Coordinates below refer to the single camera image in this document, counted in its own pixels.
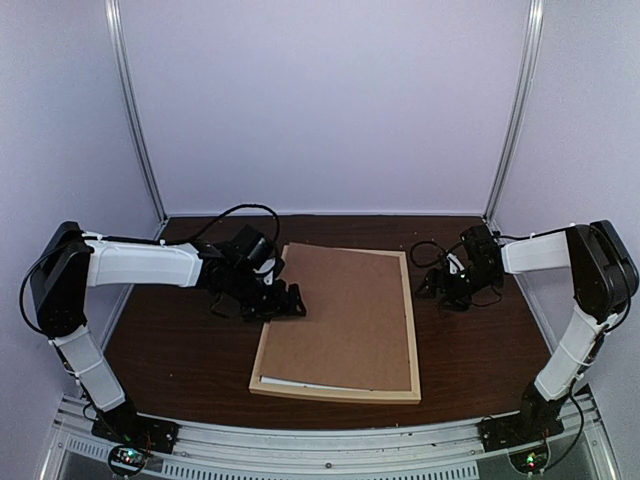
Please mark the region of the books photo print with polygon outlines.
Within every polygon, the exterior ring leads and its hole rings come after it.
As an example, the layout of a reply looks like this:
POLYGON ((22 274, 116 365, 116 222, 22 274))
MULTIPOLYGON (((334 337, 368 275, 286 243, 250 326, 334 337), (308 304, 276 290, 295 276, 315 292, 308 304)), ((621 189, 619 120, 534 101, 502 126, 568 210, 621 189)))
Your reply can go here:
POLYGON ((289 386, 296 388, 308 388, 313 390, 330 390, 330 391, 371 391, 370 389, 363 388, 353 388, 353 387, 341 387, 341 386, 332 386, 332 385, 322 385, 322 384, 313 384, 313 383, 304 383, 297 382, 292 380, 278 379, 268 376, 261 376, 260 382, 268 385, 277 385, 277 386, 289 386))

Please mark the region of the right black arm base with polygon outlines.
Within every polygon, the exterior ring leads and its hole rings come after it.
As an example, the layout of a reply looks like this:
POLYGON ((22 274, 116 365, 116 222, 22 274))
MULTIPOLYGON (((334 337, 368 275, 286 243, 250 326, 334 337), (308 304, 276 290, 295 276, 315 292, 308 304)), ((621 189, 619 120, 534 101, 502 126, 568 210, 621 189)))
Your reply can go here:
POLYGON ((529 385, 516 413, 486 417, 477 424, 484 451, 509 449, 563 433, 559 415, 567 399, 565 395, 560 399, 546 400, 533 385, 529 385))

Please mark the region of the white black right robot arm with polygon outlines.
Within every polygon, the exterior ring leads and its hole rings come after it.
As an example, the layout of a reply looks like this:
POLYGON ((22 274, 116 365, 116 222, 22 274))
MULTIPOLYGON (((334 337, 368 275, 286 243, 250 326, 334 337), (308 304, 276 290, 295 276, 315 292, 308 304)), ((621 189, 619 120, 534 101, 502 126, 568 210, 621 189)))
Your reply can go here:
POLYGON ((629 315, 639 288, 639 272, 608 220, 573 224, 526 237, 472 226, 428 263, 412 265, 426 274, 415 291, 448 310, 466 311, 486 289, 501 293, 507 276, 568 269, 574 307, 569 324, 546 366, 523 396, 512 430, 519 440, 535 440, 551 424, 549 408, 563 404, 594 363, 604 340, 629 315))

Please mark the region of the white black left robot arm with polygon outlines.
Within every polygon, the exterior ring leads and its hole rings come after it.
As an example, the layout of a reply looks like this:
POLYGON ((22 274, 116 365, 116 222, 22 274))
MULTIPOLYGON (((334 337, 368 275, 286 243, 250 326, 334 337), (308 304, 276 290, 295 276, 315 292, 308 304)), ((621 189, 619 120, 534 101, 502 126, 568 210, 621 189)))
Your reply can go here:
POLYGON ((123 444, 137 442, 144 424, 98 347, 85 315, 88 288, 103 285, 169 285, 227 296, 246 320, 301 318, 300 288, 284 269, 275 241, 244 226, 231 240, 211 243, 130 239, 62 223, 25 274, 21 295, 31 294, 36 319, 27 326, 47 338, 79 383, 106 429, 123 444))

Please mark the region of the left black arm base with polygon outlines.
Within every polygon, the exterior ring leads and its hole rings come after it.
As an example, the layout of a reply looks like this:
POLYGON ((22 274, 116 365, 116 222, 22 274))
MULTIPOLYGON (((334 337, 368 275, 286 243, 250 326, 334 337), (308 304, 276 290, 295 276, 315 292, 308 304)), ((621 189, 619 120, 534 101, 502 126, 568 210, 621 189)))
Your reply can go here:
POLYGON ((140 415, 129 400, 109 411, 98 409, 91 428, 95 437, 163 454, 173 452, 178 432, 177 423, 140 415))

